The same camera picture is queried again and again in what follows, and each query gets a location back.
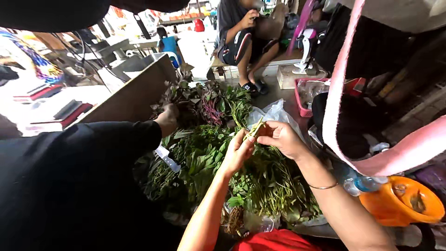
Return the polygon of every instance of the water bottle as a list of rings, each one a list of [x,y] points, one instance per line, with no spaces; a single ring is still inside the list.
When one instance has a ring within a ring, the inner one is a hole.
[[[358,174],[355,178],[344,181],[344,189],[352,196],[359,196],[363,192],[378,191],[388,182],[387,177],[368,177]]]

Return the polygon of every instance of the pink plastic basket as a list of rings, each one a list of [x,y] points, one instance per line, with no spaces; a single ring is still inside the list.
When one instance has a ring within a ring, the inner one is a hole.
[[[303,81],[302,84],[305,85],[308,80],[318,80],[318,81],[327,81],[328,79],[318,79],[318,78],[301,78],[301,79],[295,79],[294,80],[294,93],[296,94],[296,101],[297,106],[299,108],[299,114],[301,117],[312,117],[313,111],[311,109],[304,108],[301,103],[301,98],[299,97],[299,92],[297,91],[297,84],[299,84],[299,81]]]

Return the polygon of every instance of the black shorts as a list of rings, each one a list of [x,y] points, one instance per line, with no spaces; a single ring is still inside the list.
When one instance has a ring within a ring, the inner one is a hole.
[[[250,63],[257,61],[261,55],[267,52],[278,40],[264,40],[252,35],[251,29],[239,31],[235,37],[219,51],[219,59],[228,65],[238,65],[245,55],[249,42],[252,41]]]

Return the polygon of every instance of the bracelet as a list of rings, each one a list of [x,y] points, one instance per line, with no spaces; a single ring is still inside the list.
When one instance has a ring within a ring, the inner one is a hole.
[[[324,189],[330,189],[330,188],[333,188],[333,187],[337,186],[337,185],[338,185],[338,181],[336,181],[336,183],[335,183],[334,185],[331,185],[331,186],[329,186],[329,187],[319,187],[319,188],[317,188],[317,187],[314,187],[314,186],[312,186],[312,185],[310,185],[310,184],[308,184],[308,185],[309,185],[310,187],[314,188],[314,189],[324,190]]]

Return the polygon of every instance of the sandal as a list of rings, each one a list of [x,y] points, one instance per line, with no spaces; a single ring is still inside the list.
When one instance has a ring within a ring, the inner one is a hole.
[[[260,95],[259,91],[257,90],[257,87],[253,85],[251,82],[247,82],[242,86],[243,89],[248,90],[251,94],[251,97],[255,98]]]
[[[265,95],[269,92],[269,87],[267,84],[263,83],[260,79],[256,80],[254,85],[257,87],[257,90],[259,90],[260,94]]]

